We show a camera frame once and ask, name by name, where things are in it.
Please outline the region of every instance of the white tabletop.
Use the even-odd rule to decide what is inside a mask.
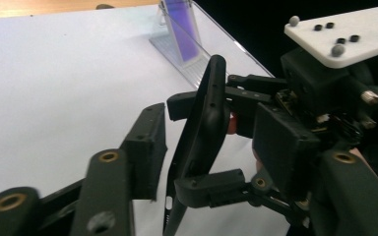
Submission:
[[[268,75],[202,11],[204,47],[231,74]],[[192,90],[150,44],[157,6],[0,19],[0,192],[47,196],[86,175],[89,159],[118,148],[141,110]],[[168,152],[158,200],[135,201],[137,235],[161,235],[165,178],[184,121],[166,117]],[[251,141],[228,136],[213,172],[254,172]],[[177,235],[285,235],[284,217],[249,204],[189,209]]]

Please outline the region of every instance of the wooden floor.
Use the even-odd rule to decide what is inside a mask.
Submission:
[[[0,18],[86,11],[99,4],[132,7],[157,4],[159,0],[0,0]]]

